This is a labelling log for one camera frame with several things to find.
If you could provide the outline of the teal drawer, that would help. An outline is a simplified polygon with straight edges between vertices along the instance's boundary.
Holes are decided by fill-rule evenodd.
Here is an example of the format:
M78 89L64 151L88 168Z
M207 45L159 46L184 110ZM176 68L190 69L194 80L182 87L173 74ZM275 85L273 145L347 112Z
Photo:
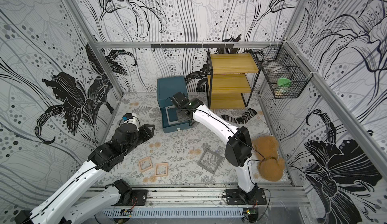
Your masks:
M193 120L175 106L160 108L160 111L164 133L182 131L193 127Z

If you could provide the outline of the teal drawer cabinet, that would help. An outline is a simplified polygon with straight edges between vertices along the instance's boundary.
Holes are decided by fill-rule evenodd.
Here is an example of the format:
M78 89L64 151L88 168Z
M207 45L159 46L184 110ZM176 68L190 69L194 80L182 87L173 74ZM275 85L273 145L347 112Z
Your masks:
M157 101L160 108L172 106L171 98L178 92L188 97L183 76L157 79Z

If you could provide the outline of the pink brooch box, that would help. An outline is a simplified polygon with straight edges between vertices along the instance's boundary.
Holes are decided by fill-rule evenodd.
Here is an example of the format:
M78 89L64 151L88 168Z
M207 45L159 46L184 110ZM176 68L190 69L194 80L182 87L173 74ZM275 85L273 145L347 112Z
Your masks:
M147 156L138 161L139 170L141 173L146 172L153 168L153 163L150 156Z
M155 165L155 176L156 177L165 177L168 175L168 163L157 163Z

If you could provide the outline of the grey brooch box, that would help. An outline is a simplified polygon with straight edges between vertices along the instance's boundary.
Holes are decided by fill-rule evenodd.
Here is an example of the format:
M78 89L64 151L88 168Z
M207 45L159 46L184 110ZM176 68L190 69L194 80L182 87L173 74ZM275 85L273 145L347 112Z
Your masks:
M208 148L205 148L202 156L198 161L198 166L214 175L219 169L223 160L224 157Z

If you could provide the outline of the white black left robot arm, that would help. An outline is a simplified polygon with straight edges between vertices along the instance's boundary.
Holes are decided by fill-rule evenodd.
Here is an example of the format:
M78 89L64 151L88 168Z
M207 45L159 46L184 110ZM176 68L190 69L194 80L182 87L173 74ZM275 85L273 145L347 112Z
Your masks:
M78 204L78 199L125 156L154 136L155 126L136 123L120 125L109 142L97 147L76 173L52 196L33 210L20 211L17 224L81 224L103 209L114 205L144 205L146 193L137 195L124 180L114 181L96 196Z

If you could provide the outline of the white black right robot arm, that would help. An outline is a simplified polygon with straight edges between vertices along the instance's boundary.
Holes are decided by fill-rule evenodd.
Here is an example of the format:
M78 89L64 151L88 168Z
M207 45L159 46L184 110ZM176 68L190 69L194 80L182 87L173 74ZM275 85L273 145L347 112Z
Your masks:
M190 119L202 124L218 136L226 145L225 158L236 167L238 187L245 194L256 192L258 186L250 173L253 145L246 127L237 127L213 113L201 100L188 99L178 92L171 97L173 105L182 110Z

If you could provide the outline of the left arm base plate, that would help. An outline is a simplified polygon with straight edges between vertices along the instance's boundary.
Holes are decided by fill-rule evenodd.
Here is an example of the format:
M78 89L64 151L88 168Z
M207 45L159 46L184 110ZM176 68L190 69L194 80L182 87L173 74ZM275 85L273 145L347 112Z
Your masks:
M121 195L116 206L144 206L147 200L148 190L130 190Z

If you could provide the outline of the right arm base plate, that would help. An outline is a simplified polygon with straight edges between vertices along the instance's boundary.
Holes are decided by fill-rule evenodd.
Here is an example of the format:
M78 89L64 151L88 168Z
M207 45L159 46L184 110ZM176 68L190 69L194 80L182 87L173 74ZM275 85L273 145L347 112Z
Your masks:
M228 205L266 205L268 203L264 189L254 185L252 191L245 192L237 189L226 189L223 194Z

